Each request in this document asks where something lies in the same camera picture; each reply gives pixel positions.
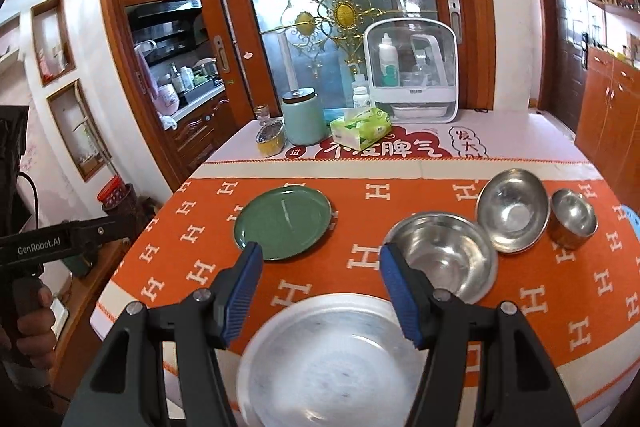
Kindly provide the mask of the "person's left hand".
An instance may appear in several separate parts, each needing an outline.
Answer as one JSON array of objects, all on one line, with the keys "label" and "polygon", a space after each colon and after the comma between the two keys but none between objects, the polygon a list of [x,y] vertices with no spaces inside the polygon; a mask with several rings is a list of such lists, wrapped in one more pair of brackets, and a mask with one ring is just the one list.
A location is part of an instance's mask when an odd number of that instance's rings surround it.
[{"label": "person's left hand", "polygon": [[17,339],[17,349],[36,369],[48,371],[55,360],[56,337],[53,332],[55,316],[50,309],[53,296],[47,285],[38,291],[39,307],[17,320],[21,337]]}]

